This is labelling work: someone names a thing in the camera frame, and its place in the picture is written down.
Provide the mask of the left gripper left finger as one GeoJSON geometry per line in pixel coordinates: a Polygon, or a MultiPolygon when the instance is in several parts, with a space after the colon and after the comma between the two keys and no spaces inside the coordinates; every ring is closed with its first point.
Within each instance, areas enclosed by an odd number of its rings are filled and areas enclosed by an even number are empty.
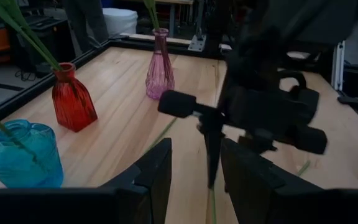
{"type": "Polygon", "coordinates": [[[164,224],[172,181],[172,140],[164,138],[126,170],[101,186],[100,203],[113,223],[164,224]]]}

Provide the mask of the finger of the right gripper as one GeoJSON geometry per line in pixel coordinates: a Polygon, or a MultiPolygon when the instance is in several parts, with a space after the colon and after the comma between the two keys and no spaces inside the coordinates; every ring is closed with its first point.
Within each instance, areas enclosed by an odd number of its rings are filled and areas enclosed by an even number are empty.
{"type": "Polygon", "coordinates": [[[272,140],[253,136],[249,133],[246,133],[244,136],[239,136],[238,143],[256,154],[277,150],[277,148],[273,146],[272,140]]]}
{"type": "Polygon", "coordinates": [[[199,117],[198,131],[204,136],[208,165],[208,188],[212,189],[218,171],[221,142],[224,138],[221,118],[201,115],[199,117]]]}

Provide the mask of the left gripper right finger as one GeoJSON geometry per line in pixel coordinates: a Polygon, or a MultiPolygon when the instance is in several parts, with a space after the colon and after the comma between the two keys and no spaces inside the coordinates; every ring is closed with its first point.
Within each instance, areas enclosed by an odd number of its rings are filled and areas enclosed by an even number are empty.
{"type": "Polygon", "coordinates": [[[223,139],[221,163],[239,223],[313,223],[321,216],[318,186],[268,159],[223,139]]]}

